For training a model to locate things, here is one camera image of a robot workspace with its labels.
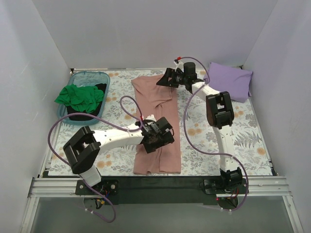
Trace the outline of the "pink t shirt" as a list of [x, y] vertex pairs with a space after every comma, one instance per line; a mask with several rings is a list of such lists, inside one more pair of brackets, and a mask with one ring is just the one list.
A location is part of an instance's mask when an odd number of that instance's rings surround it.
[[157, 85], [157, 76], [140, 76], [131, 81], [138, 115], [154, 116], [143, 133], [146, 137], [137, 146], [134, 173], [180, 173], [181, 146], [177, 106], [177, 92], [172, 87]]

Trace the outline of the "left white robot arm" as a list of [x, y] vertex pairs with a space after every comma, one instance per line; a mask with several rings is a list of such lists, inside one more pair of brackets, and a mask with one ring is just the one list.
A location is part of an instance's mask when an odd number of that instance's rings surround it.
[[147, 153], [174, 142], [174, 130], [165, 117], [156, 120], [154, 115], [136, 121], [121, 129], [91, 130], [81, 127], [63, 146], [73, 174], [86, 181], [92, 194], [103, 190], [100, 172], [94, 165], [99, 153], [128, 145], [143, 145]]

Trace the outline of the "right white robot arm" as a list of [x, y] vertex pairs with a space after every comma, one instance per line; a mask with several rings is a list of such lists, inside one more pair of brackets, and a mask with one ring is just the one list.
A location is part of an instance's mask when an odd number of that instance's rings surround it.
[[206, 103], [206, 115], [209, 125], [216, 135], [220, 156], [220, 176], [216, 182], [205, 182], [209, 189], [233, 192], [242, 184], [242, 171], [234, 156], [232, 124], [234, 111], [228, 92], [221, 92], [209, 86], [209, 79], [197, 78], [194, 62], [183, 63], [180, 58], [174, 61], [175, 68], [167, 68], [162, 78], [156, 83], [159, 86], [178, 88], [183, 85], [192, 97], [197, 96]]

